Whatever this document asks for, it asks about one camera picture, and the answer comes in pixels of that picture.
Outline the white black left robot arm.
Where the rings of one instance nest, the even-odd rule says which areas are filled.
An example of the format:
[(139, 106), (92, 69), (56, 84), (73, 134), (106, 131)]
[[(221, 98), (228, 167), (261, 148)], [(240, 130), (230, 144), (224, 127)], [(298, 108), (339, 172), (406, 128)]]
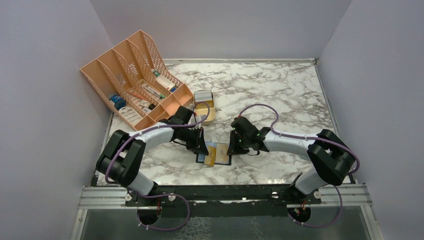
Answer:
[(193, 114), (192, 110), (180, 106), (174, 115), (146, 129), (136, 132), (116, 130), (100, 154), (96, 170), (104, 174), (109, 184), (119, 184), (138, 192), (138, 199), (144, 205), (152, 205), (157, 200), (155, 182), (140, 172), (145, 151), (179, 140), (188, 151), (209, 154), (203, 128), (189, 123)]

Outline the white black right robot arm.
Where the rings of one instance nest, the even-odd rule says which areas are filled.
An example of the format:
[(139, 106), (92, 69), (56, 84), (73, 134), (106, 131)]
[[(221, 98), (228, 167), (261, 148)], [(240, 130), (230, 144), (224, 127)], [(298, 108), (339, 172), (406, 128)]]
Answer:
[(328, 129), (316, 135), (278, 133), (270, 127), (258, 129), (244, 116), (235, 118), (231, 127), (228, 155), (246, 155), (250, 150), (285, 152), (311, 161), (313, 167), (289, 187), (289, 199), (296, 204), (320, 187), (341, 185), (355, 162), (349, 148)]

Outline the yellow credit card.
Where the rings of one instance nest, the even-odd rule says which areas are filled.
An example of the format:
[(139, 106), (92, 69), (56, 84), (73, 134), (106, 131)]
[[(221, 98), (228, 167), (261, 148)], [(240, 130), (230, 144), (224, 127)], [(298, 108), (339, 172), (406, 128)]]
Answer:
[(217, 154), (217, 144), (216, 143), (208, 143), (207, 144), (208, 155), (204, 158), (204, 164), (210, 167), (215, 165), (216, 154)]
[(229, 163), (229, 155), (227, 154), (229, 145), (226, 143), (217, 143), (216, 144), (216, 157), (215, 163), (226, 165)]

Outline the black leather card holder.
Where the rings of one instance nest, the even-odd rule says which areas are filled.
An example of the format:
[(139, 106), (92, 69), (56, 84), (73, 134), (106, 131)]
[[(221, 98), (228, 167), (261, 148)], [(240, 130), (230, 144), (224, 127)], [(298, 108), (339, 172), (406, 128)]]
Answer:
[(232, 156), (227, 154), (229, 150), (228, 143), (206, 142), (205, 144), (209, 154), (197, 154), (196, 163), (210, 167), (215, 165), (230, 166), (232, 164)]

